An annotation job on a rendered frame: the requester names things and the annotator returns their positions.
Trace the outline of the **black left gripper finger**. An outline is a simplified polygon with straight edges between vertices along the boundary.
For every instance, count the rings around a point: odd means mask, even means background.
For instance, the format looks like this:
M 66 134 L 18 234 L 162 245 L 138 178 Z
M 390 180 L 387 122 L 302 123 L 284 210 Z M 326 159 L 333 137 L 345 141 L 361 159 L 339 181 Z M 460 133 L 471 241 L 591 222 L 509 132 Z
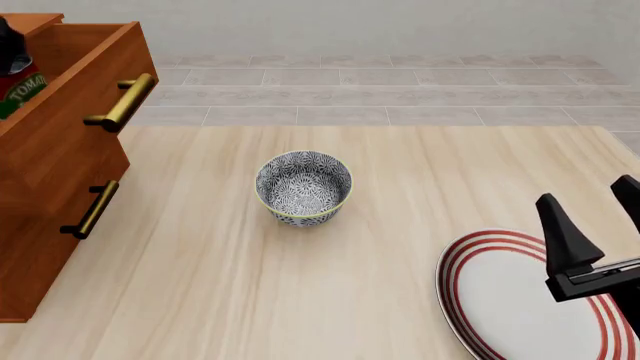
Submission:
M 7 20 L 0 17 L 0 77 L 18 74 L 32 62 L 24 35 L 12 29 Z

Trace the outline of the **white plate with red rings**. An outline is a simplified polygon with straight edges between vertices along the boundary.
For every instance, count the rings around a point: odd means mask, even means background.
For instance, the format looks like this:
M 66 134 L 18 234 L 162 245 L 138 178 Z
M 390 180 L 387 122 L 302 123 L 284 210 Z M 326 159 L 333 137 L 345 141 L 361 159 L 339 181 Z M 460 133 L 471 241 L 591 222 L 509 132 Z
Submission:
M 477 360 L 640 360 L 640 338 L 611 296 L 556 302 L 546 278 L 541 239 L 480 230 L 444 249 L 436 293 Z

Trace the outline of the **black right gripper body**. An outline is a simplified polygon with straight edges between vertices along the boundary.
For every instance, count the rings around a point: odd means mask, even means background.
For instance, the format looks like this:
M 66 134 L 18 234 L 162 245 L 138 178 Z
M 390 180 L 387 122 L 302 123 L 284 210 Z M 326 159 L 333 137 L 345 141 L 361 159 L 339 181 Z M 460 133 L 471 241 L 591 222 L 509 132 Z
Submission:
M 545 284 L 557 302 L 610 294 L 640 300 L 640 257 L 611 263 L 580 275 L 559 273 Z

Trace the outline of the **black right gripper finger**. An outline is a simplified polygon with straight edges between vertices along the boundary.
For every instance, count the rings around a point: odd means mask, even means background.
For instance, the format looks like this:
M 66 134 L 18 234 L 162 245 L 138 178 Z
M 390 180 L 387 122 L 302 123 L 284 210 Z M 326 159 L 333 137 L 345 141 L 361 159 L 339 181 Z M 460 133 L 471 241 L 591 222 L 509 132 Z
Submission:
M 535 206 L 544 233 L 547 275 L 592 272 L 592 265 L 605 256 L 603 251 L 576 227 L 552 194 L 543 194 Z
M 640 182 L 630 175 L 620 176 L 611 186 L 611 191 L 638 233 L 640 233 Z

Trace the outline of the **blue-white patterned bowl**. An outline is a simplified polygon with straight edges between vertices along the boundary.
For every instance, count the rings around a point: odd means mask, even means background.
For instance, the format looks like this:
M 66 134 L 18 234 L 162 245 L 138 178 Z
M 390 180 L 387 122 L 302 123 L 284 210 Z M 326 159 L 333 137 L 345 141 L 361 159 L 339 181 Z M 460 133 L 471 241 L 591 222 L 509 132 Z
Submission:
M 294 227 L 330 221 L 352 190 L 348 167 L 332 155 L 312 150 L 277 155 L 260 168 L 255 179 L 263 206 L 279 221 Z

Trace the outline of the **wooden cabinet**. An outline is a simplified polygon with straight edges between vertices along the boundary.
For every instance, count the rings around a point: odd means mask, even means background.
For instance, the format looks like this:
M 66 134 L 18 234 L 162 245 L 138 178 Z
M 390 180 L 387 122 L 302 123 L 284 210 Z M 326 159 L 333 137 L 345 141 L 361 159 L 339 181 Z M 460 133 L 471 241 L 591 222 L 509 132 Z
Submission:
M 13 13 L 0 14 L 4 17 L 9 26 L 24 35 L 25 42 L 29 35 L 35 35 L 48 26 L 62 24 L 124 24 L 124 23 L 65 23 L 62 14 L 45 13 Z M 151 74 L 156 84 L 158 82 L 157 72 Z M 27 215 L 27 202 L 0 202 L 0 215 Z M 24 323 L 28 321 L 36 312 L 40 302 L 48 292 L 49 288 L 59 275 L 59 272 L 37 277 L 25 277 L 20 275 L 10 275 L 5 277 L 0 275 L 0 323 Z

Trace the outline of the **red ketchup bottle green label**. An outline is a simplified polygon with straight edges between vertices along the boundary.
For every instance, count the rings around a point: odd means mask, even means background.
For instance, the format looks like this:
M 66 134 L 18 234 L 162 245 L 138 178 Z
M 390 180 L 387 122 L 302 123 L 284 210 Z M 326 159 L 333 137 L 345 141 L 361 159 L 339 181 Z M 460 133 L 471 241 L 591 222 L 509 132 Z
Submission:
M 46 86 L 47 81 L 35 64 L 0 77 L 0 120 L 8 119 Z

